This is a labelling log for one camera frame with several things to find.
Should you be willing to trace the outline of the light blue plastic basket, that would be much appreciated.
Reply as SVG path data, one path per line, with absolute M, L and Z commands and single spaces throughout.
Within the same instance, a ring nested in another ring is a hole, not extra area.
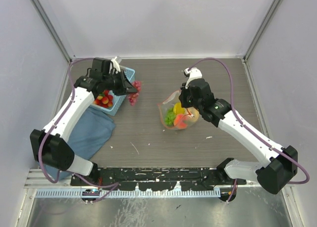
M 128 67 L 121 67 L 121 70 L 125 73 L 127 79 L 133 83 L 135 81 L 135 70 L 128 68 Z M 101 110 L 104 113 L 106 113 L 107 115 L 110 116 L 114 116 L 118 109 L 120 108 L 121 104 L 123 103 L 123 101 L 125 100 L 126 96 L 116 96 L 112 91 L 110 91 L 110 93 L 113 95 L 113 107 L 112 108 L 103 108 L 100 106 L 97 106 L 95 104 L 91 104 L 90 107 L 96 109 L 96 110 Z

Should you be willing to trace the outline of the yellow star fruit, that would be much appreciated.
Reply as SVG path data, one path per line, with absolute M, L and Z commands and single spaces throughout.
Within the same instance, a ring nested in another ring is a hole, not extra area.
M 184 114 L 185 113 L 185 109 L 182 107 L 181 103 L 178 102 L 174 105 L 173 107 L 173 113 L 175 115 L 179 115 L 179 114 Z

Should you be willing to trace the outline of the red strawberries pile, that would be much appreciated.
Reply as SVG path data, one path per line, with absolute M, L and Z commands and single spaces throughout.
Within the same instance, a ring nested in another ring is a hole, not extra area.
M 105 90 L 100 93 L 97 98 L 94 100 L 93 104 L 103 107 L 103 108 L 112 108 L 113 107 L 113 95 L 109 90 Z

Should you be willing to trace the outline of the clear zip bag orange zipper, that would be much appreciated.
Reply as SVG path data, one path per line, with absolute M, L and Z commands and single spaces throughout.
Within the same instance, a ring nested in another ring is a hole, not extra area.
M 179 100 L 180 90 L 174 91 L 158 104 L 160 120 L 166 129 L 184 130 L 198 122 L 200 114 L 194 107 L 183 108 Z

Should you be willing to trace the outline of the orange peach fruit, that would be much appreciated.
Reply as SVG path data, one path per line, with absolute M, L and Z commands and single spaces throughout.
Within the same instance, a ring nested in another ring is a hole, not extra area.
M 173 125 L 178 130 L 183 130 L 189 127 L 187 121 L 190 120 L 191 116 L 189 114 L 178 114 L 173 122 Z

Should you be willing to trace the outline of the green grape bunch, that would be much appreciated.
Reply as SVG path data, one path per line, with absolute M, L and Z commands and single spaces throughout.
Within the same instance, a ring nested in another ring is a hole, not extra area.
M 174 109 L 170 108 L 167 110 L 164 116 L 164 122 L 167 126 L 173 126 L 176 115 L 174 113 Z

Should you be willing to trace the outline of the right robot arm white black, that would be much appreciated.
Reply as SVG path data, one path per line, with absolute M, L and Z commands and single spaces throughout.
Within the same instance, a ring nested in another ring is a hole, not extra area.
M 179 96 L 182 107 L 193 107 L 202 118 L 227 132 L 247 148 L 256 162 L 244 162 L 228 158 L 221 163 L 217 178 L 222 184 L 234 179 L 258 182 L 271 194 L 278 194 L 297 174 L 295 162 L 298 152 L 292 147 L 283 147 L 273 142 L 246 122 L 231 104 L 215 98 L 204 79 L 183 83 Z

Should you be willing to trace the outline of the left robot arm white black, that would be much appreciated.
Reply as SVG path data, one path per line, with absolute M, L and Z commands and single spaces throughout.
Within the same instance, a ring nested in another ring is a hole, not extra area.
M 86 74 L 71 82 L 71 95 L 55 117 L 41 130 L 31 132 L 34 159 L 51 183 L 56 183 L 58 179 L 49 176 L 46 166 L 56 168 L 58 172 L 80 175 L 87 185 L 95 185 L 99 181 L 97 164 L 76 155 L 68 140 L 85 110 L 103 91 L 110 90 L 116 96 L 137 93 L 120 62 L 117 56 L 112 59 L 92 58 L 92 66 Z

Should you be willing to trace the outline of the blue cloth towel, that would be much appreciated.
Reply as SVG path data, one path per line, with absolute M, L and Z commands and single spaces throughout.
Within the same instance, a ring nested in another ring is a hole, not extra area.
M 89 160 L 110 139 L 115 129 L 112 118 L 87 108 L 72 130 L 67 144 L 79 157 Z

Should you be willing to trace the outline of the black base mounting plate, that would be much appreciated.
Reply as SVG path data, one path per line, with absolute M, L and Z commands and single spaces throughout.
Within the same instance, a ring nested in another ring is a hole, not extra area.
M 216 186 L 233 185 L 234 180 L 215 168 L 99 168 L 97 179 L 85 177 L 102 186 L 119 183 L 121 191 L 171 191 L 180 185 L 181 191 L 213 190 Z

